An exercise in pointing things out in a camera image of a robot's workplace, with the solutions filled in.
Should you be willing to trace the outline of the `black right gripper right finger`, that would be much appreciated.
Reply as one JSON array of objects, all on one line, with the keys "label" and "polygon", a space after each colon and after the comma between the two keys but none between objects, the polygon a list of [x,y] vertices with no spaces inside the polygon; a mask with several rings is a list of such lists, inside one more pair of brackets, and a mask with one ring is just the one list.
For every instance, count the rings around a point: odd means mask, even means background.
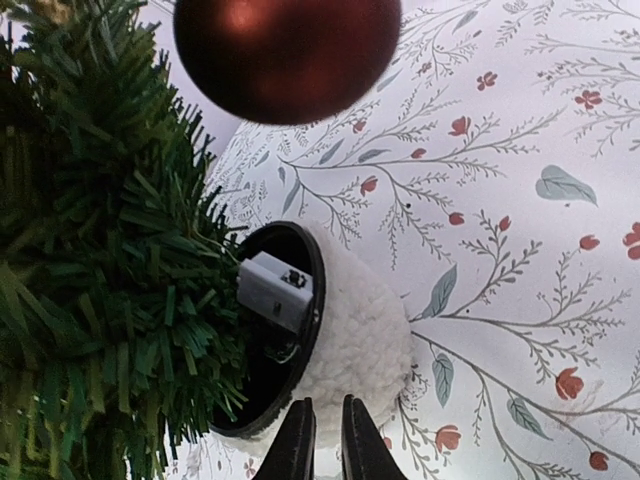
[{"label": "black right gripper right finger", "polygon": [[346,480],[406,480],[364,402],[353,395],[343,400],[341,460]]}]

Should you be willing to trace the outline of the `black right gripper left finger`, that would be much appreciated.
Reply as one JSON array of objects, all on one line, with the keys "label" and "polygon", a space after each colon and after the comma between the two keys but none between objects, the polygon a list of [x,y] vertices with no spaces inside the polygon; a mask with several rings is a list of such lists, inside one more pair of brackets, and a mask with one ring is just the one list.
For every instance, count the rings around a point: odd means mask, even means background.
[{"label": "black right gripper left finger", "polygon": [[315,438],[316,416],[312,399],[294,401],[253,479],[313,479]]}]

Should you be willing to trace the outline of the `white ribbed plant pot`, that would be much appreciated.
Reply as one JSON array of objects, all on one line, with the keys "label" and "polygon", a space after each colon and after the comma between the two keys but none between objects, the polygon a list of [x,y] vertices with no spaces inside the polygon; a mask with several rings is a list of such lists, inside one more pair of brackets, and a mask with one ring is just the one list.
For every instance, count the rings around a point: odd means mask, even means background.
[{"label": "white ribbed plant pot", "polygon": [[319,449],[341,440],[345,396],[386,423],[411,374],[413,344],[401,298],[318,222],[271,222],[241,244],[240,262],[265,251],[313,277],[313,299],[294,334],[241,305],[249,328],[244,406],[220,409],[210,428],[227,445],[264,456],[295,400],[312,399]]}]

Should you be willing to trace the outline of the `small green christmas tree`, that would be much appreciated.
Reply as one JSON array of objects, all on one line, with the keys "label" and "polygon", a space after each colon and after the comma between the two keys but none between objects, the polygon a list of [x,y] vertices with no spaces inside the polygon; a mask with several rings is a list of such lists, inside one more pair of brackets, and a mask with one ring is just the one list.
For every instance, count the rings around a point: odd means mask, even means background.
[{"label": "small green christmas tree", "polygon": [[1,5],[5,479],[159,479],[247,401],[236,231],[140,8]]}]

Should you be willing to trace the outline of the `dark red bauble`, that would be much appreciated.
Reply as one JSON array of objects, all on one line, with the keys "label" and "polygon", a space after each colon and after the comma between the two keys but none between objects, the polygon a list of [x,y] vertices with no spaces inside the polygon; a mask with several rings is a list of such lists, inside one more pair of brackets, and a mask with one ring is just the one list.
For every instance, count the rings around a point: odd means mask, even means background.
[{"label": "dark red bauble", "polygon": [[367,94],[394,55],[401,13],[390,0],[183,0],[173,34],[187,75],[219,108],[299,125]]}]

